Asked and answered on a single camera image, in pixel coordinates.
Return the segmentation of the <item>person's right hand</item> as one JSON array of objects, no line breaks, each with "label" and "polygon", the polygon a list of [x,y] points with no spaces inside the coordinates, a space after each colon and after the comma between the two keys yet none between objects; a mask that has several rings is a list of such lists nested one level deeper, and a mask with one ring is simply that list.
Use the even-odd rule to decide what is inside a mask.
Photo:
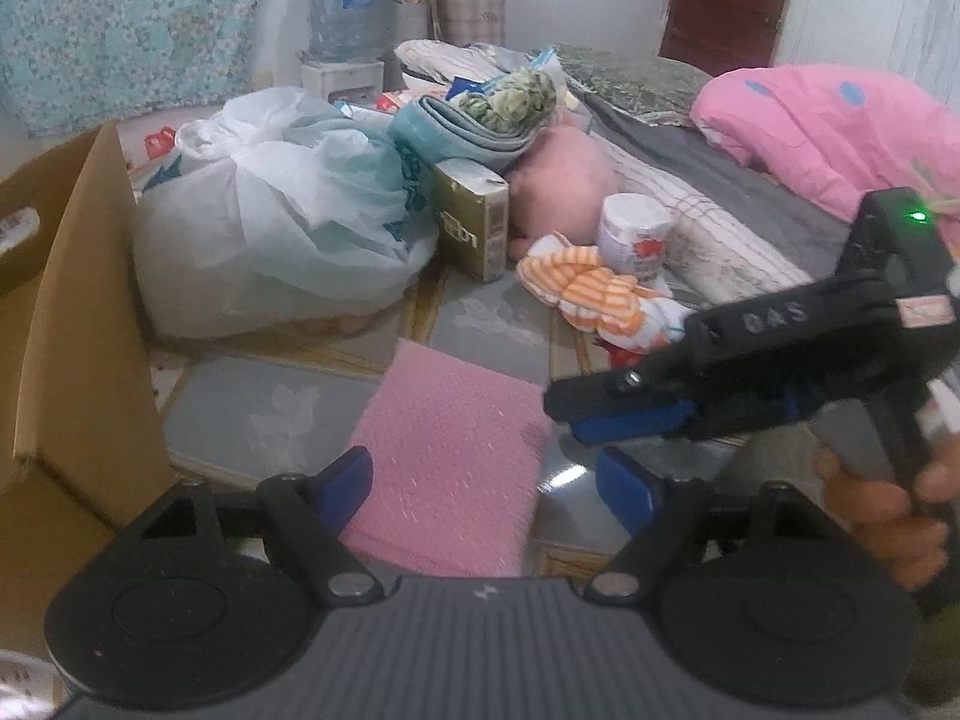
[{"label": "person's right hand", "polygon": [[907,590],[929,585],[949,564],[947,525],[917,514],[913,504],[939,504],[958,494],[958,436],[939,440],[912,491],[846,472],[839,456],[819,445],[812,455],[823,505],[843,520],[857,543]]}]

